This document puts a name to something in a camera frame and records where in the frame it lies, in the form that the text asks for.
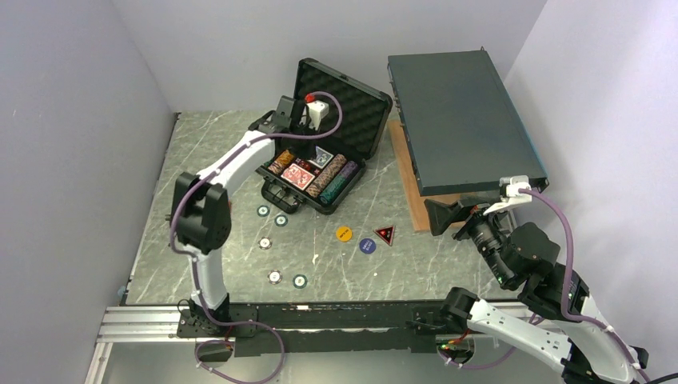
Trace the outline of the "red black all-in triangle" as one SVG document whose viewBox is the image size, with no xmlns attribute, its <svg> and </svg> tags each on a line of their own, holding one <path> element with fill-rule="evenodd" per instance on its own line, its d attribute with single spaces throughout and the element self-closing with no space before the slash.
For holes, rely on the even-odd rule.
<svg viewBox="0 0 678 384">
<path fill-rule="evenodd" d="M 378 238 L 384 241 L 388 246 L 393 245 L 396 227 L 394 225 L 375 229 L 373 232 Z"/>
</svg>

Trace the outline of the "blue small blind button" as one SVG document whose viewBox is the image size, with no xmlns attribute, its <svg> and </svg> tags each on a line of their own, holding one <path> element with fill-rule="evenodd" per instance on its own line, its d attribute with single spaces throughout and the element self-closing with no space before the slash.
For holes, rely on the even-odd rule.
<svg viewBox="0 0 678 384">
<path fill-rule="evenodd" d="M 359 242 L 359 250 L 364 254 L 372 254 L 377 248 L 377 244 L 371 238 L 363 238 Z"/>
</svg>

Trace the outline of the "yellow big blind button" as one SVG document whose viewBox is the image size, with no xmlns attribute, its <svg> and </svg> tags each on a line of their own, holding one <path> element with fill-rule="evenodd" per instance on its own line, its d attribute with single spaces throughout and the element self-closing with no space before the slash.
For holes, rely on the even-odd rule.
<svg viewBox="0 0 678 384">
<path fill-rule="evenodd" d="M 353 231 L 348 226 L 340 226 L 335 232 L 336 238 L 341 242 L 348 242 L 353 237 Z"/>
</svg>

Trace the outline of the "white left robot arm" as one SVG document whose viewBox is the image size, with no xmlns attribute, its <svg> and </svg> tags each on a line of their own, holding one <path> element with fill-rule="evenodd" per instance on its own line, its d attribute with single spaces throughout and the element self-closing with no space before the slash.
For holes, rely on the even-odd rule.
<svg viewBox="0 0 678 384">
<path fill-rule="evenodd" d="M 189 303 L 208 335 L 223 334 L 230 322 L 221 265 L 221 248 L 232 229 L 229 195 L 273 158 L 281 139 L 297 138 L 311 121 L 305 99 L 283 96 L 276 110 L 252 123 L 218 160 L 197 173 L 184 172 L 175 181 L 169 246 L 188 259 L 193 284 Z"/>
</svg>

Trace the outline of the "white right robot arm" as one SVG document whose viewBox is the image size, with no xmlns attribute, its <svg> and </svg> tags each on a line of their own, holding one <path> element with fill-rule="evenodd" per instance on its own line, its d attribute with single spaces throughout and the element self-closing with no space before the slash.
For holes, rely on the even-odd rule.
<svg viewBox="0 0 678 384">
<path fill-rule="evenodd" d="M 556 210 L 563 246 L 532 222 L 509 234 L 501 231 L 497 215 L 533 199 L 541 194 L 520 188 L 495 202 L 476 197 L 452 204 L 425 201 L 431 232 L 440 235 L 459 223 L 455 239 L 473 242 L 500 287 L 517 292 L 531 314 L 523 320 L 453 287 L 426 327 L 437 334 L 492 336 L 533 356 L 567 383 L 647 382 L 648 352 L 622 339 L 573 268 L 572 227 L 564 213 Z"/>
</svg>

